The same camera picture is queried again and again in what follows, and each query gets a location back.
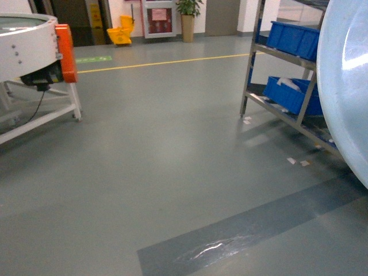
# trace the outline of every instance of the potted plant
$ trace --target potted plant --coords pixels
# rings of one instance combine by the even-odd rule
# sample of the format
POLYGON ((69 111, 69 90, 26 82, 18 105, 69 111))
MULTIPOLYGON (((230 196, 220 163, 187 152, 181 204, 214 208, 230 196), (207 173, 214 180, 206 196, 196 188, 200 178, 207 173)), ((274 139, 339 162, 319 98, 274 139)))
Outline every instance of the potted plant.
POLYGON ((199 16, 202 0, 178 0, 177 11, 181 15, 182 36, 184 42, 193 42, 194 18, 199 16))

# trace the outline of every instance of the yellow mop bucket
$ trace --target yellow mop bucket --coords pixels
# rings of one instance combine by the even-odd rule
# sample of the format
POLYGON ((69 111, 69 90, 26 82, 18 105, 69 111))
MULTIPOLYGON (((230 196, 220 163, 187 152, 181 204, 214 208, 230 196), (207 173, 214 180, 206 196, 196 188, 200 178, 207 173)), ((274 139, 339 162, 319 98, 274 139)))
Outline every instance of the yellow mop bucket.
POLYGON ((133 5, 131 5, 132 16, 120 16, 121 27, 108 29, 111 41, 115 45, 132 44, 131 32, 134 30, 133 5))

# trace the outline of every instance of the orange cover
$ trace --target orange cover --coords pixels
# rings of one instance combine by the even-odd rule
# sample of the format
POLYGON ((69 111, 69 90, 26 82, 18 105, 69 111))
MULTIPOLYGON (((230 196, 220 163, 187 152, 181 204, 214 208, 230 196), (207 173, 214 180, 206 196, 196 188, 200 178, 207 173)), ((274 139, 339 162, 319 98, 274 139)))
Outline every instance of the orange cover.
POLYGON ((68 24, 56 24, 56 35, 58 36, 57 43, 59 52, 63 55, 60 60, 62 64, 63 78, 67 83, 78 81, 78 73, 76 70, 76 62, 74 56, 73 39, 68 24))

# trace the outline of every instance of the black cable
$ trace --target black cable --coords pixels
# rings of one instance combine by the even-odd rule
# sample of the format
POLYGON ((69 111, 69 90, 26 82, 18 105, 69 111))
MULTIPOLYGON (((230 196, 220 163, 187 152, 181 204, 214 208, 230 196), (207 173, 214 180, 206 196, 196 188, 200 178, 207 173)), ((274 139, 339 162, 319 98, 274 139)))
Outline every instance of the black cable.
POLYGON ((28 121, 24 123, 24 125, 25 125, 26 123, 30 122, 30 120, 32 120, 32 119, 34 118, 34 116, 37 114, 37 112, 39 111, 39 108, 40 108, 40 105, 41 105, 41 103, 42 103, 42 100, 43 100, 43 98, 44 98, 44 96, 45 96, 45 93, 46 93, 46 90, 44 90, 44 92, 42 93, 42 97, 41 97, 41 100, 40 100, 40 102, 39 102, 39 105, 37 106, 36 111, 35 111, 35 112, 34 112, 34 114, 31 116, 31 118, 29 118, 29 119, 28 119, 28 121))

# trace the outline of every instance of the metal shelf rack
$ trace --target metal shelf rack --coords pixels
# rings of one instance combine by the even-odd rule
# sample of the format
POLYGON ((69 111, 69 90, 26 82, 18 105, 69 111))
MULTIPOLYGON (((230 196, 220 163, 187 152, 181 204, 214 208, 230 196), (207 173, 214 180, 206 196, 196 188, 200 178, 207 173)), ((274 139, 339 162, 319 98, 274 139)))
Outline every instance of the metal shelf rack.
MULTIPOLYGON (((327 126, 325 125, 323 118, 322 117, 309 117, 305 115, 305 111, 308 107, 308 103, 312 95, 313 87, 315 86, 317 82, 316 63, 310 60, 302 59, 300 57, 297 57, 297 56, 294 56, 288 53, 284 53, 274 48, 268 47, 265 45, 265 41, 267 38, 260 35, 260 26, 262 23, 263 11, 265 9, 265 2, 266 0, 258 0, 254 32, 253 32, 250 55, 249 55, 248 66, 247 66, 246 81, 244 83, 243 98, 241 101, 242 106, 240 108, 240 116, 243 118, 246 112, 247 100, 251 99, 254 102, 256 102, 258 105, 265 108, 266 110, 272 112, 274 115, 282 119, 284 122, 289 124, 294 129, 298 130, 305 136, 312 139, 315 143, 321 145, 322 147, 327 149, 329 152, 342 158, 335 143, 330 140, 331 136, 329 135, 327 126), (311 80, 310 80, 311 83, 308 86, 300 113, 297 116, 290 114, 290 113, 285 113, 282 110, 282 107, 275 105, 271 101, 264 99, 264 97, 262 97, 262 93, 266 86, 251 82, 257 51, 264 52, 271 56, 275 56, 276 58, 283 59, 287 62, 296 64, 298 66, 305 68, 305 72, 302 77, 303 79, 306 79, 308 77, 310 71, 313 72, 311 80)), ((318 9, 323 10, 323 11, 325 11, 328 5, 328 0, 300 0, 297 2, 301 2, 303 4, 317 7, 318 9)))

